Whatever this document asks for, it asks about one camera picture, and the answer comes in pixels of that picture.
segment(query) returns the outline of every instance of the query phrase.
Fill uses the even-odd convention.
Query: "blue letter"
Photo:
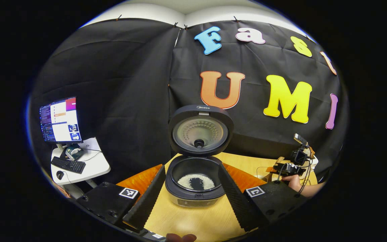
[[[201,34],[198,34],[195,36],[195,40],[199,40],[201,44],[204,46],[204,54],[208,55],[213,51],[216,51],[222,47],[222,44],[215,43],[213,40],[220,41],[221,37],[216,31],[219,31],[220,28],[213,26],[210,29],[207,29],[206,31],[202,32]]]

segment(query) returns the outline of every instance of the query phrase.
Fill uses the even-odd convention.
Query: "inner pot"
[[[179,187],[192,192],[208,192],[221,186],[219,164],[205,158],[187,158],[172,169],[172,180]]]

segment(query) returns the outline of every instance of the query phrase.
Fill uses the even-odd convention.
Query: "rice cooker lid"
[[[216,155],[228,146],[234,124],[224,109],[188,105],[177,109],[169,122],[171,147],[188,156]]]

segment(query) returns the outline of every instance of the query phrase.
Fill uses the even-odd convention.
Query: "computer monitor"
[[[83,143],[77,123],[75,96],[40,107],[40,123],[44,141],[56,144]]]

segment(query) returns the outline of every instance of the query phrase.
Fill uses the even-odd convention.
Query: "keyboard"
[[[53,157],[51,164],[59,168],[69,170],[71,172],[75,172],[78,174],[81,174],[83,172],[84,167],[86,166],[86,163],[84,162],[70,161],[70,160],[58,158],[56,156]]]

